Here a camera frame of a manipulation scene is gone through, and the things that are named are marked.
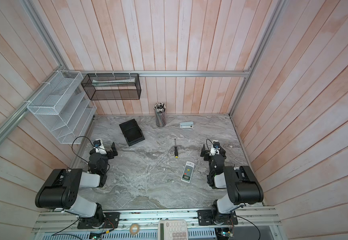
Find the black plastic bin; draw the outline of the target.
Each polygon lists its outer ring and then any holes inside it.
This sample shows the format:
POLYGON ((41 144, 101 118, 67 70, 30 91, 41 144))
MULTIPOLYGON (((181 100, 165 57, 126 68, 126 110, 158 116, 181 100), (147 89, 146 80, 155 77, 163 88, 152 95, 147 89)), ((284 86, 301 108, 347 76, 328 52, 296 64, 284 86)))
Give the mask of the black plastic bin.
POLYGON ((135 119, 120 124, 120 128, 129 147, 145 140, 143 132, 135 119))

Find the black yellow screwdriver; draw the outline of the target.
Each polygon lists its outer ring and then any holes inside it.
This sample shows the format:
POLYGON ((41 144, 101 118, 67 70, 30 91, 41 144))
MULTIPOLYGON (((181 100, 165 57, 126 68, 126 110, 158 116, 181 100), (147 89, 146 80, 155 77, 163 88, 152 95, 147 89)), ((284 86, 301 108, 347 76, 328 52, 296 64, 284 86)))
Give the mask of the black yellow screwdriver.
POLYGON ((175 158, 178 158, 179 157, 179 152, 178 152, 178 146, 177 146, 176 139, 175 139, 174 153, 175 153, 175 158))

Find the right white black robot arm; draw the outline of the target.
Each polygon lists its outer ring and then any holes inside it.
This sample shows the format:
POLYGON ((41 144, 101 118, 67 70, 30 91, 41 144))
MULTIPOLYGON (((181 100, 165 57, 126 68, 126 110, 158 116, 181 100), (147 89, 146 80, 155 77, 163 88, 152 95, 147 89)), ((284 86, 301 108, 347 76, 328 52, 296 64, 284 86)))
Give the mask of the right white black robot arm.
POLYGON ((209 210, 197 211, 200 226, 237 224, 236 209, 263 201, 262 187, 250 166, 225 166, 226 151, 219 142, 213 142, 212 148, 204 145, 200 156, 209 163, 208 185, 227 190, 209 210))

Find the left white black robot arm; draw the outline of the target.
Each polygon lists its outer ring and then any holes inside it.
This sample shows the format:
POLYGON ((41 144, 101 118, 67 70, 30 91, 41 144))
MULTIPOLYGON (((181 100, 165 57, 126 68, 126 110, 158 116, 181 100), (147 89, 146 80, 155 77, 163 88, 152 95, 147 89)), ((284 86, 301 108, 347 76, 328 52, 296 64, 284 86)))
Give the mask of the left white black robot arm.
POLYGON ((83 169, 55 169, 51 172, 35 197, 38 208, 62 210, 77 216, 78 229, 116 229, 120 213, 104 213, 99 203, 81 197, 85 188, 102 188, 110 169, 109 160, 118 155, 115 143, 107 151, 102 140, 93 143, 88 161, 88 171, 83 169))

